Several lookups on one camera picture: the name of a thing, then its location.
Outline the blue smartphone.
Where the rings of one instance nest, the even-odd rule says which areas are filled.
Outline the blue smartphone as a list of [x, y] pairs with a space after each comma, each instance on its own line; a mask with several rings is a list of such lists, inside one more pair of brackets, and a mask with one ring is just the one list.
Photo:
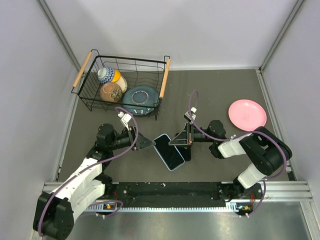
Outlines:
[[185, 162], [189, 162], [192, 159], [192, 153], [190, 147], [179, 147], [180, 154], [182, 155]]

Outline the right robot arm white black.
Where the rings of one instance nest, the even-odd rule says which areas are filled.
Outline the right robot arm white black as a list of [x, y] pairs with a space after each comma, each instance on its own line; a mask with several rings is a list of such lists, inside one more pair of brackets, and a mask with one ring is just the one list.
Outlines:
[[169, 145], [190, 148], [194, 142], [211, 143], [209, 150], [217, 159], [240, 155], [250, 159], [250, 165], [231, 184], [220, 188], [219, 196], [226, 202], [253, 195], [259, 181], [285, 167], [293, 156], [291, 149], [263, 126], [241, 136], [226, 138], [220, 120], [212, 120], [207, 128], [196, 128], [192, 122], [187, 122]]

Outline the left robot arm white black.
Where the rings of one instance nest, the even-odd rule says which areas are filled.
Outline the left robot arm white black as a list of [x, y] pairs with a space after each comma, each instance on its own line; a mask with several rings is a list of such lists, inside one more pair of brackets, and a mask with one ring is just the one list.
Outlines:
[[115, 150], [139, 151], [155, 146], [135, 126], [118, 133], [105, 123], [98, 128], [94, 146], [70, 177], [52, 192], [43, 192], [38, 200], [33, 230], [41, 236], [65, 240], [79, 216], [98, 198], [109, 198], [114, 191], [112, 179], [104, 174]]

